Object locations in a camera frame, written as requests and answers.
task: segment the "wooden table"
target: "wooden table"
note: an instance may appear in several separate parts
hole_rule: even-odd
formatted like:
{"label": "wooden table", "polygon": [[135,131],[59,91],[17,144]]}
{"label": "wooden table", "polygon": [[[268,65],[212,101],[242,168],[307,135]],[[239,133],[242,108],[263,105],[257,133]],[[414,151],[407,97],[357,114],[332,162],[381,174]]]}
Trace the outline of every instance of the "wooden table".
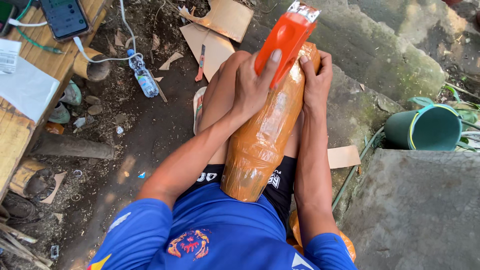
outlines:
{"label": "wooden table", "polygon": [[[94,32],[82,38],[84,47],[88,47],[101,22],[107,14],[106,8],[110,6],[112,0],[80,0],[85,13],[94,28]],[[42,10],[31,7],[21,20],[26,24],[37,24],[45,21]],[[57,43],[52,38],[49,27],[21,27],[21,30],[32,40],[40,45],[59,48],[66,52],[65,54],[54,54],[44,51],[26,41],[16,29],[12,28],[8,36],[9,40],[22,42],[20,56],[38,69],[47,73],[60,81],[55,95],[53,96],[42,117],[35,124],[19,112],[12,104],[0,97],[0,198],[3,198],[5,191],[16,167],[22,158],[24,152],[29,152],[33,146],[40,131],[52,113],[63,90],[68,85],[73,75],[71,69],[74,59],[79,55],[78,48],[73,41],[67,43]]]}

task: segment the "flip-flop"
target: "flip-flop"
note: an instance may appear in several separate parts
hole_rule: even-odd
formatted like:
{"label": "flip-flop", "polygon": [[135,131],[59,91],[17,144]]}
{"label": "flip-flop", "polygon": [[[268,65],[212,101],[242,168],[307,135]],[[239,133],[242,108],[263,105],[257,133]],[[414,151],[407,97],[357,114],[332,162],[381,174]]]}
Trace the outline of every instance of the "flip-flop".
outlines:
{"label": "flip-flop", "polygon": [[200,88],[195,93],[195,96],[193,97],[193,134],[195,134],[195,135],[197,135],[197,130],[195,129],[195,127],[197,125],[197,114],[198,114],[198,111],[202,108],[202,105],[203,105],[203,104],[200,104],[200,106],[198,106],[198,98],[205,94],[206,89],[207,89],[206,86]]}

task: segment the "fingernail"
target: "fingernail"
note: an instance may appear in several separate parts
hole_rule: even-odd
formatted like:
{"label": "fingernail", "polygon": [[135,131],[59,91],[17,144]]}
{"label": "fingernail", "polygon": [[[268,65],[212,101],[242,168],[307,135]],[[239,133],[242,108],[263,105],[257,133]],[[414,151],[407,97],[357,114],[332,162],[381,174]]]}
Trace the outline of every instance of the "fingernail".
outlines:
{"label": "fingernail", "polygon": [[280,61],[280,58],[282,58],[282,50],[276,49],[272,52],[272,56],[270,56],[273,61],[278,62]]}
{"label": "fingernail", "polygon": [[308,62],[308,57],[306,57],[305,55],[300,56],[300,62],[302,64],[305,64],[306,62]]}

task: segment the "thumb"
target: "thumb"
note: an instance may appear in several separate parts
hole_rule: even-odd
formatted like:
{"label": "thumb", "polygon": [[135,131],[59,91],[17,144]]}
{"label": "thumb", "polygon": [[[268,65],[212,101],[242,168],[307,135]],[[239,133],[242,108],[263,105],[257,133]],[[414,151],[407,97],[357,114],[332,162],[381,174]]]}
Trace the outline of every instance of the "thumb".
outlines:
{"label": "thumb", "polygon": [[282,50],[276,49],[272,52],[265,64],[262,74],[260,74],[260,86],[269,88],[272,83],[275,72],[278,69],[280,60],[282,59]]}
{"label": "thumb", "polygon": [[300,65],[305,73],[306,81],[312,80],[317,76],[317,74],[315,74],[315,69],[313,68],[313,62],[305,55],[300,57]]}

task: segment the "smartphone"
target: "smartphone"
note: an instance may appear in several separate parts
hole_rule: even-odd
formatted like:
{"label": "smartphone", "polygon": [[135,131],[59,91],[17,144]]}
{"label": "smartphone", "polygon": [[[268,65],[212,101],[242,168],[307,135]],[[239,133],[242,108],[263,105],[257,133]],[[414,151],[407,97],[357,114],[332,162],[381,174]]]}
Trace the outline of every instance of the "smartphone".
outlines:
{"label": "smartphone", "polygon": [[40,0],[40,5],[54,40],[62,42],[91,32],[78,0]]}
{"label": "smartphone", "polygon": [[17,7],[0,1],[0,37],[6,36],[10,31],[11,25],[8,23],[8,19],[17,15]]}

